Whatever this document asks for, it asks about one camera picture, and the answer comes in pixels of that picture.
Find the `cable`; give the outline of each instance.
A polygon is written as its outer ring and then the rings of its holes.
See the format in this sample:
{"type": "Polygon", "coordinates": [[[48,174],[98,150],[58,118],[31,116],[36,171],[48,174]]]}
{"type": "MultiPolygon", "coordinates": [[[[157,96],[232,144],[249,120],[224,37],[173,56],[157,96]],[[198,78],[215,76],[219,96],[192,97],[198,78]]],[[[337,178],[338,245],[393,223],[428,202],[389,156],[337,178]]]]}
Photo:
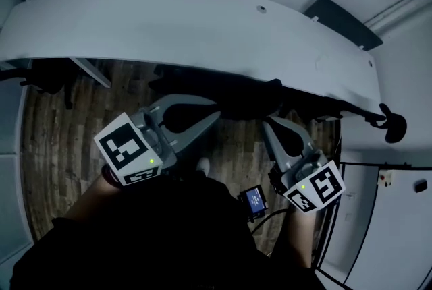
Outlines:
{"type": "Polygon", "coordinates": [[[339,140],[337,141],[337,145],[336,145],[336,148],[335,148],[335,156],[338,154],[338,148],[339,148],[339,145],[340,145],[341,141],[342,141],[342,135],[339,137],[339,140]]]}
{"type": "Polygon", "coordinates": [[[252,235],[254,234],[254,233],[256,233],[257,232],[257,230],[259,229],[259,228],[261,228],[261,226],[265,223],[265,222],[267,222],[271,217],[273,217],[273,216],[275,216],[275,215],[277,215],[277,214],[281,214],[281,213],[285,213],[285,212],[288,212],[289,211],[289,209],[288,208],[284,208],[283,210],[278,210],[278,211],[275,211],[275,212],[273,212],[273,213],[271,213],[269,216],[267,216],[267,217],[265,217],[256,227],[255,227],[255,229],[253,229],[252,230],[252,235]]]}

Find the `white table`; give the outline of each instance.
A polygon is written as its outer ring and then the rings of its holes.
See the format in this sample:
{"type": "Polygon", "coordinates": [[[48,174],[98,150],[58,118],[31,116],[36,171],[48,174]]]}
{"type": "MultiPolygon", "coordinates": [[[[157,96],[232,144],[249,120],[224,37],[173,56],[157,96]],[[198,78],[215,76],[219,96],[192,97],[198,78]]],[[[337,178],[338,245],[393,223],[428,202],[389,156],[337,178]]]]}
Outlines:
{"type": "Polygon", "coordinates": [[[268,0],[30,0],[0,33],[0,61],[69,57],[184,65],[279,78],[284,86],[380,113],[374,59],[344,37],[268,0]]]}

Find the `white sneaker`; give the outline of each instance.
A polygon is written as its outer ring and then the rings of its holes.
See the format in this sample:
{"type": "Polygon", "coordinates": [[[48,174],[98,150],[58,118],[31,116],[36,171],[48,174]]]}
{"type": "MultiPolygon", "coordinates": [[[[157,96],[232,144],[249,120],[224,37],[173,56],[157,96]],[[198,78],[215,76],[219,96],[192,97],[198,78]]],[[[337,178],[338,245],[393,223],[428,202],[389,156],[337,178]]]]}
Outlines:
{"type": "Polygon", "coordinates": [[[202,157],[199,161],[198,164],[196,165],[196,170],[197,171],[202,171],[206,177],[209,176],[209,171],[210,171],[210,161],[208,158],[202,157]]]}

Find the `small display screen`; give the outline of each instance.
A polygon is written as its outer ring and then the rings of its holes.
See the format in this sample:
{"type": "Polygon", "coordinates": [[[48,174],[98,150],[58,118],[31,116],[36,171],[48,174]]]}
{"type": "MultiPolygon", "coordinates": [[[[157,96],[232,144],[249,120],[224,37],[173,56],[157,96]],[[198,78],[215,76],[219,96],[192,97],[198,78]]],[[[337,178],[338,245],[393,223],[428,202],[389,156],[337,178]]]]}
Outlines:
{"type": "Polygon", "coordinates": [[[263,199],[259,194],[258,188],[250,190],[246,192],[246,196],[248,197],[250,208],[253,213],[257,213],[265,209],[263,199]]]}

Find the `person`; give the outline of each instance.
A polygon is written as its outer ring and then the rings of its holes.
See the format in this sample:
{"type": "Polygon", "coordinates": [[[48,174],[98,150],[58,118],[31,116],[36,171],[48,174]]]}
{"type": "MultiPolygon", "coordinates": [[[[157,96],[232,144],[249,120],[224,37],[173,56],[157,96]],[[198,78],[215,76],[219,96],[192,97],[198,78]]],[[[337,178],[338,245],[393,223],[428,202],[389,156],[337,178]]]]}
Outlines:
{"type": "Polygon", "coordinates": [[[271,257],[243,206],[207,177],[119,189],[99,176],[13,269],[11,289],[324,289],[311,270],[315,216],[287,214],[271,257]]]}

